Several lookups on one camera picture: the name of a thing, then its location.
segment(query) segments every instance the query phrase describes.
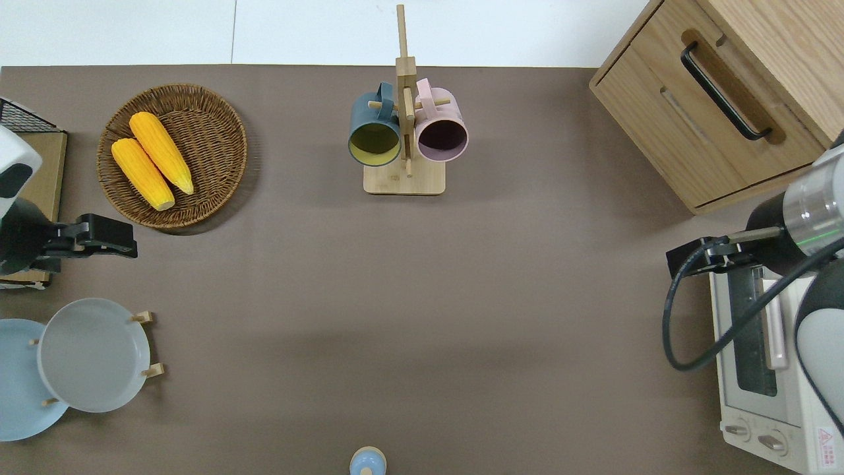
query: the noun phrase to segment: warning label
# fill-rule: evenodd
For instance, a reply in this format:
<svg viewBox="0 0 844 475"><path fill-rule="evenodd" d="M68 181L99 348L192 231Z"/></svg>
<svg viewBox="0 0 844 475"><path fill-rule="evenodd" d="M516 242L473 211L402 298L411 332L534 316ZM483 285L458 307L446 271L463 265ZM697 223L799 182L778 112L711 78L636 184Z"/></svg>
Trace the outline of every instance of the warning label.
<svg viewBox="0 0 844 475"><path fill-rule="evenodd" d="M832 427L818 427L818 465L821 468L835 468L836 439Z"/></svg>

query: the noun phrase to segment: white floor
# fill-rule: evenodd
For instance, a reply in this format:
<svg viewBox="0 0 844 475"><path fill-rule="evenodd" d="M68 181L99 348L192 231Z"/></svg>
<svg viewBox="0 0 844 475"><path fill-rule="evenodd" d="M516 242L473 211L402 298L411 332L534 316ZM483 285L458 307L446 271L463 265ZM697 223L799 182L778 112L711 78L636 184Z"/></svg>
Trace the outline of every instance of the white floor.
<svg viewBox="0 0 844 475"><path fill-rule="evenodd" d="M647 0L404 0L419 65L599 66ZM387 0L0 0L0 66L380 64Z"/></svg>

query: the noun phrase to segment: corn cob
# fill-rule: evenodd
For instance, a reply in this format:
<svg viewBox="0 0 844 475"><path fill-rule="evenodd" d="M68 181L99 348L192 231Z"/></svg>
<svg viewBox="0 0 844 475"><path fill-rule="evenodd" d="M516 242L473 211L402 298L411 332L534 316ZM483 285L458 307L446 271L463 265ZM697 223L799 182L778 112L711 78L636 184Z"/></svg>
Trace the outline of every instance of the corn cob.
<svg viewBox="0 0 844 475"><path fill-rule="evenodd" d="M111 155L129 182L158 211L173 207L176 200L161 173L135 139L119 139L111 144Z"/></svg>
<svg viewBox="0 0 844 475"><path fill-rule="evenodd" d="M191 171L161 121L149 112L137 112L129 119L129 127L161 174L181 191L193 194Z"/></svg>

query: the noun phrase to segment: wicker basket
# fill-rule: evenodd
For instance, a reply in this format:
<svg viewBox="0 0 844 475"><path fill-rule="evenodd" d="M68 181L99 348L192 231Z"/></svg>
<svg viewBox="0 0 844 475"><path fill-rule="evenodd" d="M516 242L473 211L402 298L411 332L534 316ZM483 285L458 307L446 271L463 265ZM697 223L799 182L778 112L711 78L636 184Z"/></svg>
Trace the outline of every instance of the wicker basket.
<svg viewBox="0 0 844 475"><path fill-rule="evenodd" d="M161 120L191 170L194 194L170 186L176 204L156 211L129 183L111 156L111 144L132 137L129 118L140 111ZM97 149L97 178L105 196L126 218L173 230L209 218L234 194L246 170L246 130L222 97L199 85L162 85L127 102L111 118Z"/></svg>

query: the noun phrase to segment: mug handle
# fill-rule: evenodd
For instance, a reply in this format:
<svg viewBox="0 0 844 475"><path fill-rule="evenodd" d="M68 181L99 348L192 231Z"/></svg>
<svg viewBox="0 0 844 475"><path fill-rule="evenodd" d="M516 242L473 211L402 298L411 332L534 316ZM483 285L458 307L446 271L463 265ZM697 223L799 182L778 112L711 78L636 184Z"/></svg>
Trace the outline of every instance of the mug handle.
<svg viewBox="0 0 844 475"><path fill-rule="evenodd" d="M422 111L427 118L436 116L436 104L434 104L434 93L430 89L428 78L416 81L416 88L419 90L419 102L422 103Z"/></svg>
<svg viewBox="0 0 844 475"><path fill-rule="evenodd" d="M381 103L381 110L378 111L378 120L386 122L390 120L392 115L392 85L386 81L382 81L378 86L378 101Z"/></svg>

